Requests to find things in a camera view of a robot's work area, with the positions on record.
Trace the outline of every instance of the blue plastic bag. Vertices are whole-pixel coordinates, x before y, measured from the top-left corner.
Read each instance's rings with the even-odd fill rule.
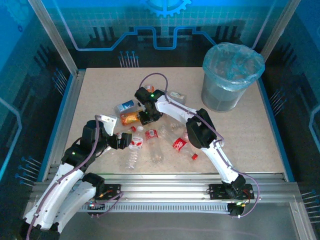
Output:
[[[233,92],[246,89],[260,78],[265,60],[245,45],[222,42],[209,49],[202,67],[215,84]]]

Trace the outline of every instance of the red bottle cap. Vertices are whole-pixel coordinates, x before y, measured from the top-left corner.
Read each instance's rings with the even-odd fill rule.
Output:
[[[198,155],[197,154],[193,154],[193,156],[191,157],[193,160],[196,160],[197,159],[197,157],[198,157]]]

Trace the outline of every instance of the white robotic arm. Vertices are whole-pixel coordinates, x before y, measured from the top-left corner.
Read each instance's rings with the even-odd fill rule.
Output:
[[[124,149],[131,143],[131,134],[122,133],[121,138],[113,134],[116,121],[117,118],[113,116],[99,116],[99,132],[96,132],[95,120],[87,122],[83,127],[82,137],[78,139],[79,144],[77,140],[65,151],[62,164],[54,179],[35,206],[24,216],[19,232],[20,238],[59,239],[61,231],[79,208],[103,193],[105,180],[96,174],[84,175],[84,173],[95,161],[97,154],[110,148]],[[82,182],[77,190],[67,197],[72,187],[81,178]]]
[[[51,186],[63,175],[68,173],[74,169],[74,166],[70,164],[61,164],[59,166],[59,169],[54,176],[54,179],[50,183],[49,187],[45,190],[41,198],[38,200],[36,205],[24,216],[25,222],[28,224],[31,224],[31,221],[34,217],[34,214],[48,192],[48,190],[51,188]],[[46,197],[44,204],[42,205],[41,211],[39,212],[33,226],[40,225],[41,229],[43,230],[49,230],[53,224],[53,221],[55,219],[55,216],[58,212],[58,209],[64,202],[65,198],[67,197],[68,193],[70,192],[71,188],[76,184],[76,182],[83,176],[83,172],[79,169],[72,174],[70,174],[67,178],[63,179],[61,183],[55,187],[52,192]]]
[[[145,107],[145,111],[139,112],[142,125],[157,121],[162,114],[167,114],[186,125],[190,143],[201,149],[211,160],[221,176],[229,197],[234,199],[242,194],[242,189],[246,184],[244,177],[232,170],[233,166],[222,151],[216,134],[198,118],[205,120],[214,129],[206,110],[186,107],[165,96],[165,93],[160,90],[149,93],[141,87],[134,96]]]

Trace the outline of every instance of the metal floor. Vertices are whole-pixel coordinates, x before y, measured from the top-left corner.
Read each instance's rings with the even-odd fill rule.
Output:
[[[242,219],[210,213],[78,212],[60,240],[298,240],[288,204],[260,203]]]

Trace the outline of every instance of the trash can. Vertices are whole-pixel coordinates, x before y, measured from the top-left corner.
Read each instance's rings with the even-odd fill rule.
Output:
[[[203,61],[203,103],[211,110],[227,112],[265,70],[264,58],[245,45],[222,42],[209,49]]]

